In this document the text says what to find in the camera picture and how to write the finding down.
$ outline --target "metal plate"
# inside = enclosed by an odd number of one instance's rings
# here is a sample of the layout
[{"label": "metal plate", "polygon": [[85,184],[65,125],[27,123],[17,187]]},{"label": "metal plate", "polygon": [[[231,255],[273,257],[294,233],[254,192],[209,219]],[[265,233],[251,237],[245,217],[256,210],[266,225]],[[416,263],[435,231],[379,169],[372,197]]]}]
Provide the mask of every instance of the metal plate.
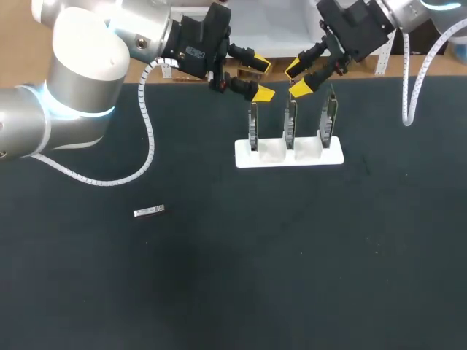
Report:
[{"label": "metal plate", "polygon": [[248,139],[251,150],[258,151],[258,105],[255,102],[251,103],[248,111]]},{"label": "metal plate", "polygon": [[323,110],[321,111],[320,138],[323,148],[329,148],[331,145],[338,106],[336,93],[331,85],[323,105]]},{"label": "metal plate", "polygon": [[295,134],[297,128],[297,101],[290,95],[287,100],[287,107],[285,108],[284,118],[284,137],[285,145],[288,150],[295,149]]}]

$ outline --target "white cable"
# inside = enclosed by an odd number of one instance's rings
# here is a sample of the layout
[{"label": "white cable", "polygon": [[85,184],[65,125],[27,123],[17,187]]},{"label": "white cable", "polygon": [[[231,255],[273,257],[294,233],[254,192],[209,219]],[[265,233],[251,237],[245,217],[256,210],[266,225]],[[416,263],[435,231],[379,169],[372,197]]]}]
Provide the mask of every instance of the white cable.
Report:
[{"label": "white cable", "polygon": [[71,171],[64,166],[61,166],[54,160],[51,160],[48,157],[45,157],[44,155],[33,155],[33,158],[36,158],[37,160],[40,160],[43,163],[48,164],[49,166],[53,167],[54,169],[64,173],[67,176],[70,176],[71,178],[84,182],[86,184],[91,184],[93,186],[104,186],[104,187],[110,187],[110,186],[118,186],[120,184],[127,184],[135,179],[138,179],[142,174],[146,172],[146,170],[150,167],[151,163],[153,162],[154,158],[154,150],[155,150],[155,145],[154,145],[154,133],[153,133],[153,126],[151,125],[151,120],[149,118],[149,114],[147,113],[146,109],[146,101],[144,98],[144,90],[146,87],[146,81],[147,77],[149,76],[150,72],[157,66],[160,66],[161,64],[167,64],[170,67],[173,68],[178,68],[178,63],[175,60],[166,58],[165,60],[163,58],[157,58],[153,62],[151,62],[146,69],[143,71],[141,79],[139,81],[138,85],[138,101],[139,101],[139,108],[141,109],[141,114],[143,116],[144,124],[146,125],[146,130],[147,130],[147,138],[149,141],[149,152],[147,153],[147,159],[144,165],[133,175],[127,176],[124,179],[120,180],[115,180],[115,181],[100,181],[100,180],[93,180],[89,179],[83,175],[79,175],[75,173],[74,171]]},{"label": "white cable", "polygon": [[451,36],[456,34],[458,31],[464,29],[467,27],[467,18],[464,20],[461,20],[460,22],[457,22],[454,24],[452,27],[447,29],[440,37],[439,39],[435,42],[435,45],[430,49],[430,52],[426,55],[425,60],[423,61],[423,65],[420,68],[420,72],[418,73],[417,80],[415,80],[415,85],[414,85],[414,90],[412,92],[412,98],[410,101],[410,108],[409,108],[409,113],[404,114],[404,110],[406,111],[406,105],[404,107],[404,101],[407,101],[407,96],[408,96],[408,86],[409,86],[409,60],[407,60],[407,65],[405,64],[405,57],[406,55],[410,55],[409,46],[405,45],[405,38],[404,38],[404,81],[403,81],[403,106],[402,106],[402,121],[405,126],[410,126],[414,122],[414,117],[415,117],[415,110],[417,108],[417,102],[418,102],[418,96],[420,94],[420,90],[422,89],[422,84],[423,80],[425,79],[425,76],[428,72],[428,68],[430,68],[431,62],[433,59],[436,57],[436,54],[438,51],[442,48],[442,46],[449,40]]},{"label": "white cable", "polygon": [[410,38],[407,33],[402,33],[404,40],[404,73],[402,78],[402,122],[407,124],[407,113],[409,109],[409,70],[410,70]]}]

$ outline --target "black table surface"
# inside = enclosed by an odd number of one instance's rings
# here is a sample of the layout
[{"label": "black table surface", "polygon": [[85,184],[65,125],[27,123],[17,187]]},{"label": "black table surface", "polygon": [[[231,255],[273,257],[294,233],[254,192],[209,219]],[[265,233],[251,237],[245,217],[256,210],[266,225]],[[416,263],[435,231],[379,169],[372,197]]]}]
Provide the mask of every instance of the black table surface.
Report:
[{"label": "black table surface", "polygon": [[[260,106],[279,137],[287,85]],[[122,187],[0,168],[0,349],[465,349],[466,78],[334,83],[342,166],[237,169],[238,96],[152,85],[156,158]],[[316,132],[325,88],[299,101]],[[136,86],[101,143],[51,154],[98,179],[147,155]],[[167,213],[133,218],[165,204]]]}]

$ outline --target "white holder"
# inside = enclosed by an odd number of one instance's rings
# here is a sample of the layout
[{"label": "white holder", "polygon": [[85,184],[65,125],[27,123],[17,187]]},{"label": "white holder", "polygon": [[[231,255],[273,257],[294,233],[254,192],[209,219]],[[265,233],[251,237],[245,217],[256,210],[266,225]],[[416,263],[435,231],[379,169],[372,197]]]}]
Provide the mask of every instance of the white holder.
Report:
[{"label": "white holder", "polygon": [[235,142],[237,168],[270,168],[276,166],[330,166],[342,164],[344,153],[337,136],[329,148],[323,148],[320,132],[315,137],[296,137],[294,150],[289,150],[285,138],[259,139],[258,151],[252,151],[249,140]]}]

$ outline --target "small metal block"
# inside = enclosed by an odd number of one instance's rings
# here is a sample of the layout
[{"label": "small metal block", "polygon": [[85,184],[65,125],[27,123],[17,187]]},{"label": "small metal block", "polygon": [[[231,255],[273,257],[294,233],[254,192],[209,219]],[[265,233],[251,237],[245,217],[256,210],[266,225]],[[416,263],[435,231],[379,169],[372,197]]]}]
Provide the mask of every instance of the small metal block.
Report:
[{"label": "small metal block", "polygon": [[153,206],[151,208],[140,209],[134,211],[134,217],[146,217],[149,215],[156,215],[165,212],[166,207],[164,205]]}]

